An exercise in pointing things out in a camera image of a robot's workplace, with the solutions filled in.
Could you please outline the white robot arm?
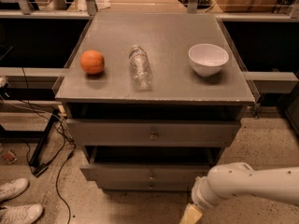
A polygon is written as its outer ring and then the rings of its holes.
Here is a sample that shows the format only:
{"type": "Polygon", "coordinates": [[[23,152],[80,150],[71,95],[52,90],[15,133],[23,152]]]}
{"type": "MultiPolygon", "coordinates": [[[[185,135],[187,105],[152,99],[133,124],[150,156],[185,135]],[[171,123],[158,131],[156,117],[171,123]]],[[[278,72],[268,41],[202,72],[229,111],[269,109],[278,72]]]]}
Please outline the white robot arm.
{"type": "Polygon", "coordinates": [[[216,165],[197,176],[179,224],[198,224],[207,209],[235,196],[250,195],[299,205],[299,168],[254,170],[244,162],[216,165]]]}

